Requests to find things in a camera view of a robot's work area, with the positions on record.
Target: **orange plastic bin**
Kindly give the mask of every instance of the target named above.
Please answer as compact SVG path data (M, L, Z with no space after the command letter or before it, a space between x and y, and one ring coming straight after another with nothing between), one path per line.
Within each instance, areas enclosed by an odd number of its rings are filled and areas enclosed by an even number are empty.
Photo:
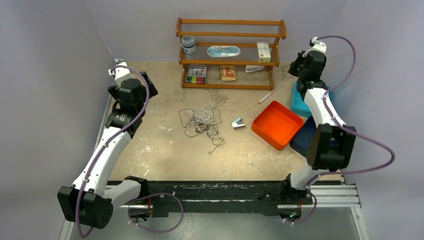
M302 118L273 101L253 121L251 129L280 151L289 144L303 124Z

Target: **white wall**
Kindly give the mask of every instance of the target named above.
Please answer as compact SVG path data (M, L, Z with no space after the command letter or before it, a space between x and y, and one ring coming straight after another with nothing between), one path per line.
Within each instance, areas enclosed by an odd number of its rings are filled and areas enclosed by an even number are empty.
M391 146L393 165L347 175L356 183L372 239L423 239L424 2L349 0L332 34L356 47L356 69L336 90L334 105L348 125ZM327 40L323 79L333 86L352 62L349 46ZM349 170L377 166L387 151L357 140Z
M82 0L2 0L0 32L0 239L56 240L114 61Z
M180 41L175 35L178 17L285 20L287 38L280 41L280 58L292 60L299 50L308 47L310 38L330 33L347 1L85 0L115 58L150 61L178 59ZM245 28L219 29L242 32Z

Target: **wooden shelf rack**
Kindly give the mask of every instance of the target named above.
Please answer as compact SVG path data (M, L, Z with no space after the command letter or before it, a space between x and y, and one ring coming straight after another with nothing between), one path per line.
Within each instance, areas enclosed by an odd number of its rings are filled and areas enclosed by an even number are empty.
M183 31L183 24L215 24L215 25L257 25L257 26L277 26L277 33L256 33L256 32L211 32L211 31ZM176 36L181 38L186 35L191 36L218 36L218 37L254 37L254 38L274 38L273 43L269 44L271 48L271 62L258 62L249 60L231 60L231 57L213 58L213 59L187 59L183 53L183 45L179 47L178 62L182 65L182 88L204 88L204 89L258 89L258 90L272 90L274 89L273 81L273 67L280 65L280 56L278 51L280 39L285 39L287 35L286 24L281 21L261 21L261 20L218 20L218 19L181 19L178 18L176 22ZM256 48L257 44L254 43L234 43L234 42L197 42L196 47L210 47L210 46L237 46L241 48ZM243 84L192 84L186 83L186 69L191 64L201 65L259 65L266 66L268 71L269 85L243 85Z

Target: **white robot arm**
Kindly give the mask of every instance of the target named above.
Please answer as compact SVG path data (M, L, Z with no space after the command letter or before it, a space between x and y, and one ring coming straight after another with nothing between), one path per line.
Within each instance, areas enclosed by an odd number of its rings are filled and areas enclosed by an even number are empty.
M127 67L125 62L119 66ZM110 221L114 210L147 191L147 181L134 176L129 176L121 184L106 190L109 176L119 156L142 123L144 115L142 111L147 95L151 98L158 94L147 74L145 72L140 74L146 80L147 86L143 86L126 68L119 68L111 74L116 84L109 87L108 91L115 99L115 103L111 114L107 117L102 139L82 173L70 187L62 186L57 193L63 214L68 221L79 220L81 224L102 229Z
M308 105L316 124L316 133L309 145L306 162L300 170L291 173L291 187L296 190L306 190L319 180L319 174L335 172L348 166L355 136L342 131L335 120L342 126L345 122L336 113L328 98L328 87L320 79L326 65L326 49L324 42L317 37L310 41L311 48L298 54L297 59L290 64L289 73L297 77L297 91Z

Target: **cardboard box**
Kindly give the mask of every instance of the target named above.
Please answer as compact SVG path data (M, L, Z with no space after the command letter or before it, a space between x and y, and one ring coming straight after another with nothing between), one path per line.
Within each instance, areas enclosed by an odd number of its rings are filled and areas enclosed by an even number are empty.
M270 46L268 46L268 42L257 42L256 48L259 63L271 62Z

